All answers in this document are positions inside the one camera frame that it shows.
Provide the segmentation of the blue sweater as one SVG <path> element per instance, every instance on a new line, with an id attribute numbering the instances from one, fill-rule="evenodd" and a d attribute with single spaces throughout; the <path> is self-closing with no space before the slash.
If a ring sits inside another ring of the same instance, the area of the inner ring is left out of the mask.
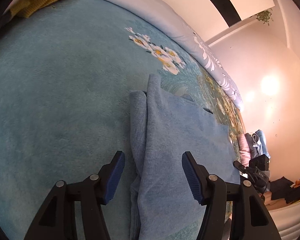
<path id="1" fill-rule="evenodd" d="M 175 96 L 149 76 L 146 91 L 130 93 L 130 145 L 137 177 L 131 185 L 131 239 L 195 239 L 205 212 L 194 200 L 181 157 L 226 182 L 239 183 L 227 126 L 189 97 Z"/>

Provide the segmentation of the dark clothes pile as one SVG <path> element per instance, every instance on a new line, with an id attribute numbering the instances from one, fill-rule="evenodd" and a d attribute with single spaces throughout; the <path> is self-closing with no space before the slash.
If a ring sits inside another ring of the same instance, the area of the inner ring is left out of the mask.
<path id="1" fill-rule="evenodd" d="M 300 179 L 292 182 L 285 177 L 270 182 L 271 200 L 284 199 L 286 204 L 300 201 Z"/>

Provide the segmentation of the pink folded garment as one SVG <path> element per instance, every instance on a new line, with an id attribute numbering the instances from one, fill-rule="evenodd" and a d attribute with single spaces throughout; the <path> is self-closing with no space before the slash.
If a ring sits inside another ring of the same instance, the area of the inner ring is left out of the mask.
<path id="1" fill-rule="evenodd" d="M 249 161 L 251 160 L 251 153 L 245 135 L 243 133 L 239 134 L 237 136 L 237 141 L 239 146 L 241 164 L 244 166 L 249 166 Z"/>

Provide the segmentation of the grey blue folded garments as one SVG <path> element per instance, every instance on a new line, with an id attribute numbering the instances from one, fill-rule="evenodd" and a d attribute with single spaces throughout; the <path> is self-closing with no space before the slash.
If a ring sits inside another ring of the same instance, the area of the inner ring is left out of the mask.
<path id="1" fill-rule="evenodd" d="M 267 149 L 266 136 L 262 130 L 257 130 L 253 134 L 245 133 L 251 158 L 254 159 L 261 155 L 265 155 L 270 159 L 270 154 Z"/>

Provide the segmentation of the teal floral bed blanket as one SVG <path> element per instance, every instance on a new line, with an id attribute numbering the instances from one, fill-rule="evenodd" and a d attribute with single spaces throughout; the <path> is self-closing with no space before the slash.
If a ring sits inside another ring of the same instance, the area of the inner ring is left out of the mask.
<path id="1" fill-rule="evenodd" d="M 208 72 L 162 31 L 105 0 L 61 0 L 0 32 L 0 226 L 23 239 L 58 180 L 81 181 L 111 160 L 126 165 L 104 208 L 112 239 L 133 239 L 130 101 L 151 74 L 189 95 L 228 132 L 237 157 L 238 110 Z"/>

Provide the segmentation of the white black glossy wardrobe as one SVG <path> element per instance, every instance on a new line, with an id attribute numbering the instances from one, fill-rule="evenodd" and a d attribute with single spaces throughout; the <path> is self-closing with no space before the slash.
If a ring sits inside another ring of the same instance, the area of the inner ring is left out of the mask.
<path id="1" fill-rule="evenodd" d="M 274 7 L 274 0 L 162 0 L 211 44 Z"/>

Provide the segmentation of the light blue floral duvet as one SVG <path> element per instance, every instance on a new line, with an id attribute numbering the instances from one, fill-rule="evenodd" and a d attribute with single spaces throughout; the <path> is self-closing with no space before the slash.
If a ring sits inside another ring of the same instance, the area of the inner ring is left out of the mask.
<path id="1" fill-rule="evenodd" d="M 205 68 L 237 108 L 242 107 L 239 90 L 202 38 L 162 0 L 106 0 L 147 21 L 181 46 Z"/>

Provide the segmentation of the green plant wall decal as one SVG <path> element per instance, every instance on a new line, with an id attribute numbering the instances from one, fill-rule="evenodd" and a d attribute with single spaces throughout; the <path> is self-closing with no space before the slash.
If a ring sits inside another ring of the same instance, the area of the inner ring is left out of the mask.
<path id="1" fill-rule="evenodd" d="M 263 24 L 266 24 L 267 26 L 270 26 L 270 22 L 273 21 L 272 12 L 273 10 L 269 8 L 267 10 L 257 13 L 255 16 L 258 21 L 262 22 Z"/>

